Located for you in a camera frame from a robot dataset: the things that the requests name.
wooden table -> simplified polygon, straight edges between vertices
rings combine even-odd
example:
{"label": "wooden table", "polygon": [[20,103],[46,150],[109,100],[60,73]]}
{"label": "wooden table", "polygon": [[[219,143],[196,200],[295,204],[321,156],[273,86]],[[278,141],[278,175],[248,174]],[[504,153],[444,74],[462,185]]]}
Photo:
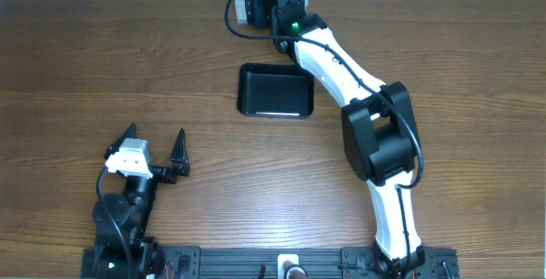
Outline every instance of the wooden table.
{"label": "wooden table", "polygon": [[[372,245],[369,191],[318,82],[308,119],[236,110],[243,63],[290,60],[229,34],[225,2],[2,0],[0,276],[79,275],[102,154],[131,122],[164,165],[187,133],[191,176],[161,185],[148,231],[162,243]],[[546,0],[310,4],[365,69],[409,88],[424,244],[458,249],[463,277],[542,277]]]}

wood grain surface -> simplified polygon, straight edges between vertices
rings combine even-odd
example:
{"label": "wood grain surface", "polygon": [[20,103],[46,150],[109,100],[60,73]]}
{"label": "wood grain surface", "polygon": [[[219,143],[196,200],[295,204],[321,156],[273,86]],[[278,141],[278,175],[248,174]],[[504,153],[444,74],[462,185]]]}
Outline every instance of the wood grain surface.
{"label": "wood grain surface", "polygon": [[[159,164],[186,130],[191,177],[160,186],[148,230],[162,243],[372,245],[369,191],[318,82],[308,119],[237,112],[243,63],[290,60],[229,34],[225,1],[1,0],[0,276],[79,275],[102,154],[131,122]],[[456,248],[462,277],[541,278],[546,0],[309,10],[370,73],[409,88],[427,163],[412,193],[424,244]],[[124,182],[110,175],[103,191]]]}

black plastic container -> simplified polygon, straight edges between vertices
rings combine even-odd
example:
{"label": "black plastic container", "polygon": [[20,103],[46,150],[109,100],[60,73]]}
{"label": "black plastic container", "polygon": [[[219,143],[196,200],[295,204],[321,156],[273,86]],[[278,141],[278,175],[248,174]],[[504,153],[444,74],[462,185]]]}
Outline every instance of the black plastic container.
{"label": "black plastic container", "polygon": [[296,66],[241,66],[237,109],[246,116],[306,118],[313,113],[313,76]]}

wooden tabletop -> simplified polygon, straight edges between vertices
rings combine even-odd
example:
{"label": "wooden tabletop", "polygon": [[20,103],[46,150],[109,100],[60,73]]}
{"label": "wooden tabletop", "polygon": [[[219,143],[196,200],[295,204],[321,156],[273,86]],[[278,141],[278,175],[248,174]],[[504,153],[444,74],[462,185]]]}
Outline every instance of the wooden tabletop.
{"label": "wooden tabletop", "polygon": [[[191,175],[160,186],[148,230],[161,243],[373,244],[369,191],[318,82],[308,119],[236,110],[242,64],[290,60],[232,36],[225,3],[2,0],[0,276],[79,275],[102,155],[131,122],[163,165],[186,130]],[[363,68],[409,89],[427,163],[412,192],[423,243],[456,248],[463,277],[542,277],[546,0],[310,0],[309,11]],[[124,183],[108,175],[103,191]]]}

black cable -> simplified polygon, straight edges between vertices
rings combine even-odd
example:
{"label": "black cable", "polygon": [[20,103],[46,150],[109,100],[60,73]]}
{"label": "black cable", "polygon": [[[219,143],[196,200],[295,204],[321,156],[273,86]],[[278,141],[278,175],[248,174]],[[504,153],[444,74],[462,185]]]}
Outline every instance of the black cable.
{"label": "black cable", "polygon": [[129,246],[125,243],[125,240],[123,236],[121,235],[121,231],[119,230],[118,225],[116,224],[115,219],[113,219],[113,215],[108,210],[108,206],[106,204],[106,201],[104,200],[104,196],[102,195],[101,191],[101,183],[102,179],[104,178],[104,175],[106,174],[107,168],[104,166],[101,170],[101,173],[99,174],[99,178],[96,180],[96,195],[99,197],[99,201],[101,201],[102,208],[104,212],[106,213],[106,216],[108,217],[108,220],[113,225],[116,235],[118,235],[119,241],[121,241],[121,246],[123,247],[123,251],[125,252],[125,258],[127,259],[127,279],[131,279],[131,274],[133,271],[133,258],[131,257],[131,250],[129,249]]}
{"label": "black cable", "polygon": [[403,273],[403,277],[404,277],[405,274],[407,273],[408,268],[410,267],[410,255],[411,255],[410,250],[411,250],[411,248],[410,248],[410,238],[409,238],[409,233],[408,233],[408,229],[407,229],[406,218],[405,218],[405,214],[404,214],[404,203],[402,201],[402,189],[414,189],[417,185],[419,185],[419,182],[422,180],[423,172],[425,170],[425,160],[423,158],[423,153],[421,151],[421,146],[419,145],[419,142],[417,142],[417,138],[416,138],[414,132],[411,130],[410,125],[408,125],[406,120],[400,115],[399,112],[397,112],[396,108],[392,105],[392,103],[390,103],[382,94],[376,92],[375,90],[373,90],[372,88],[367,86],[362,81],[362,79],[359,78],[357,76],[357,74],[351,69],[351,67],[349,67],[349,65],[343,59],[343,57],[341,57],[335,50],[331,49],[328,45],[321,44],[321,43],[319,43],[317,41],[314,41],[314,40],[302,38],[301,36],[298,36],[298,37],[277,36],[277,35],[253,36],[253,35],[241,34],[238,31],[234,30],[231,27],[231,24],[229,23],[229,8],[230,8],[232,2],[233,2],[233,0],[228,0],[228,2],[226,3],[226,6],[225,6],[225,13],[224,13],[225,25],[226,25],[226,27],[228,28],[228,30],[231,33],[233,33],[234,35],[236,35],[239,38],[250,39],[250,40],[275,40],[275,41],[290,41],[290,42],[302,41],[302,42],[306,42],[308,44],[314,44],[314,45],[316,45],[316,46],[318,46],[318,47],[320,47],[322,49],[325,49],[326,51],[330,52],[335,57],[335,59],[338,60],[338,62],[347,69],[347,71],[351,74],[351,76],[358,82],[358,85],[360,85],[362,88],[364,88],[371,95],[376,96],[377,98],[379,98],[379,100],[383,103],[383,105],[396,116],[398,122],[401,122],[404,125],[404,127],[406,128],[406,130],[408,131],[409,139],[411,141],[411,144],[413,145],[415,153],[417,154],[417,161],[419,163],[419,167],[417,168],[417,177],[415,178],[415,180],[412,183],[410,183],[409,185],[403,185],[403,184],[396,184],[395,185],[395,188],[396,188],[396,190],[398,192],[398,200],[399,200],[399,203],[400,203],[400,211],[402,213],[402,225],[404,227],[404,237],[405,237],[405,241],[406,241],[406,249],[407,249],[407,256],[408,256],[408,258],[406,258],[406,267],[405,267],[405,271]]}

